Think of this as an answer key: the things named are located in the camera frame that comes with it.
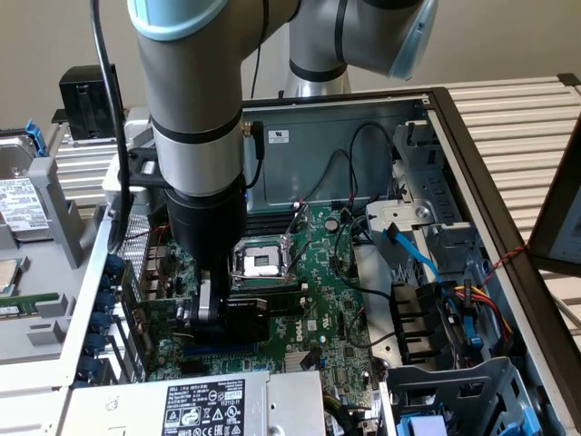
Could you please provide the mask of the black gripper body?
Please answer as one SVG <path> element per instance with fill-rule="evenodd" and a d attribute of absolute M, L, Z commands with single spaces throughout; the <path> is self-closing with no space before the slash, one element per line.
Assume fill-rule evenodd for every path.
<path fill-rule="evenodd" d="M 199 268 L 223 269 L 246 229 L 245 179 L 236 178 L 217 194 L 193 197 L 164 191 L 173 239 Z"/>

